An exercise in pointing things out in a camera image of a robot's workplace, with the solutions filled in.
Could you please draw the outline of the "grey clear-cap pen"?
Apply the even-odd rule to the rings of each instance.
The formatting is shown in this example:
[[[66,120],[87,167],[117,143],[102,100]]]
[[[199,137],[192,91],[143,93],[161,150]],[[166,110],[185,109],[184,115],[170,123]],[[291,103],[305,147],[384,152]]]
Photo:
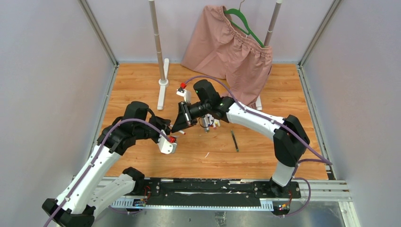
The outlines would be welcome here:
[[[239,152],[239,147],[238,147],[238,144],[237,144],[237,141],[236,141],[236,138],[235,138],[234,131],[231,130],[230,132],[231,132],[231,136],[232,136],[232,139],[233,139],[233,142],[234,142],[234,145],[235,145],[235,150],[236,150],[236,152]]]

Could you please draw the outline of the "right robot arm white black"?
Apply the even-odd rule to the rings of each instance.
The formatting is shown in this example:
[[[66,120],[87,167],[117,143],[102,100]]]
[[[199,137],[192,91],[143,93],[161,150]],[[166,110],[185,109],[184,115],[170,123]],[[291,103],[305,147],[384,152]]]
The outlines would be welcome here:
[[[278,163],[270,178],[268,189],[275,197],[283,197],[289,191],[293,172],[310,140],[293,115],[276,117],[249,109],[230,96],[221,96],[206,79],[193,85],[199,101],[192,104],[186,84],[182,83],[177,95],[184,98],[178,104],[178,115],[172,132],[181,131],[197,124],[198,119],[210,114],[215,120],[242,125],[273,141],[274,154]]]

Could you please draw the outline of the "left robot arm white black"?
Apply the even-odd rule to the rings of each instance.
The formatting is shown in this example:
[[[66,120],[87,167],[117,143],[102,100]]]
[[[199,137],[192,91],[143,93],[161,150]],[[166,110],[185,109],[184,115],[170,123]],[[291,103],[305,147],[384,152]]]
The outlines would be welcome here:
[[[104,128],[97,144],[76,177],[55,199],[48,198],[42,209],[52,221],[61,227],[90,227],[96,218],[120,197],[131,193],[149,197],[145,176],[139,170],[128,167],[103,189],[95,189],[109,169],[138,140],[152,140],[160,151],[175,151],[176,142],[170,137],[171,120],[156,116],[143,102],[127,105],[123,116]]]

